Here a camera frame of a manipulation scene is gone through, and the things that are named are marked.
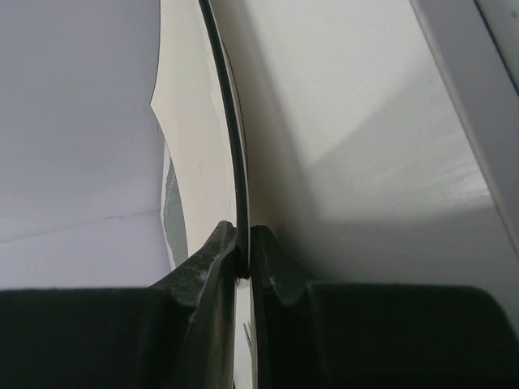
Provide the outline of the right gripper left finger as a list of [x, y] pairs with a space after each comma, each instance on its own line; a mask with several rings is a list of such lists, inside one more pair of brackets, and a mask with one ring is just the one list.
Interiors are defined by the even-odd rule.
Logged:
[[4, 388], [231, 388], [235, 227], [147, 288], [1, 294]]

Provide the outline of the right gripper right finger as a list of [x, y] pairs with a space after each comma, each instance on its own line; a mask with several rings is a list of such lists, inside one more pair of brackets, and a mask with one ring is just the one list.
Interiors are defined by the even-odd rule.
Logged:
[[515, 388], [518, 340], [465, 286], [329, 283], [251, 230], [257, 388]]

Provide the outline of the grey cloth placemat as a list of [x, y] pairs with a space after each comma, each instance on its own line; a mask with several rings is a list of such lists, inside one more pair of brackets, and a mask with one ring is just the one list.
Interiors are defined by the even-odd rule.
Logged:
[[186, 223], [172, 160], [165, 166], [162, 194], [162, 224], [173, 269], [188, 258]]

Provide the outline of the white rectangular plate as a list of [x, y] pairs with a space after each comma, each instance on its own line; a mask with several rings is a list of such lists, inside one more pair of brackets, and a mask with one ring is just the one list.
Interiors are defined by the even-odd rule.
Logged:
[[236, 230], [236, 287], [249, 274], [245, 145], [234, 79], [211, 4], [163, 1], [152, 110], [172, 160], [186, 223], [188, 258], [222, 221]]

